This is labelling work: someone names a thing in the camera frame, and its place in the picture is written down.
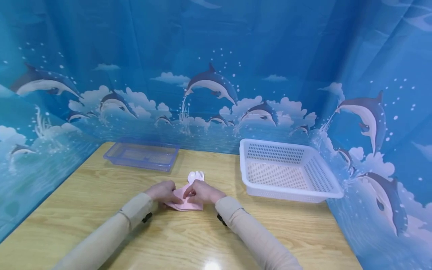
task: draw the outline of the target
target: white plastic basket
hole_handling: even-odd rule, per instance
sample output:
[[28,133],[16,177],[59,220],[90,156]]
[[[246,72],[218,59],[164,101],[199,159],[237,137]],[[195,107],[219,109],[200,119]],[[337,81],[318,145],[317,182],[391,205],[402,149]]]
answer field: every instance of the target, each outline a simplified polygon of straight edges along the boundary
[[242,139],[240,170],[252,196],[308,203],[343,197],[336,177],[310,146]]

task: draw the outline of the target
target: plastic basket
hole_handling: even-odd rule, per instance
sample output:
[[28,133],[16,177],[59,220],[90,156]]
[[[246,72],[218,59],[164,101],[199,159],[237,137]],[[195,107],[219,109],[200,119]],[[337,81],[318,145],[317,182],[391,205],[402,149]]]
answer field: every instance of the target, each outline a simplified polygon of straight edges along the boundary
[[122,139],[104,154],[104,159],[116,165],[169,172],[179,149],[173,144]]
[[343,197],[336,177],[310,146],[242,139],[240,170],[252,196],[308,203]]

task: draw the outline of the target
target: sleeve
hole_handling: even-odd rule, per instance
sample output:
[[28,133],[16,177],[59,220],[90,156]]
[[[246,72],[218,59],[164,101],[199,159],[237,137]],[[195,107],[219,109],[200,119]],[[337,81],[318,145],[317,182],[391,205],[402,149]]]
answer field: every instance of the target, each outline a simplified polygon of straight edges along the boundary
[[262,269],[303,269],[290,251],[249,215],[236,199],[220,199],[216,210],[227,226],[242,239]]
[[152,199],[140,193],[66,255],[53,270],[96,270],[152,208]]

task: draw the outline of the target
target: pink napkin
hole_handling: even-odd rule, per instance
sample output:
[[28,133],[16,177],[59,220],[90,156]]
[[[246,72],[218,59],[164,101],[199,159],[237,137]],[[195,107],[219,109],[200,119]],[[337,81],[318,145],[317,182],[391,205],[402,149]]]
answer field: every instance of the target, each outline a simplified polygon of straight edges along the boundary
[[186,197],[186,199],[183,199],[183,194],[189,186],[190,184],[187,184],[184,187],[173,191],[174,195],[179,197],[183,201],[183,204],[175,204],[172,202],[165,203],[165,204],[178,211],[202,211],[203,210],[202,203],[188,203],[187,200],[189,199],[190,196]]

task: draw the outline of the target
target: hand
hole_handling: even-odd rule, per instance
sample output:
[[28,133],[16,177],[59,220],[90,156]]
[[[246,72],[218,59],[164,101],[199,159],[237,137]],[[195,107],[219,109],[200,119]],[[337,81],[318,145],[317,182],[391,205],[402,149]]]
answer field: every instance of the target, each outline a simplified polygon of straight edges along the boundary
[[173,202],[175,204],[183,204],[181,198],[174,195],[172,192],[175,189],[173,181],[163,181],[151,186],[144,193],[149,195],[153,200],[158,202]]
[[216,204],[217,201],[226,197],[222,191],[210,186],[204,181],[195,180],[184,192],[183,199],[191,196],[188,203],[212,203]]

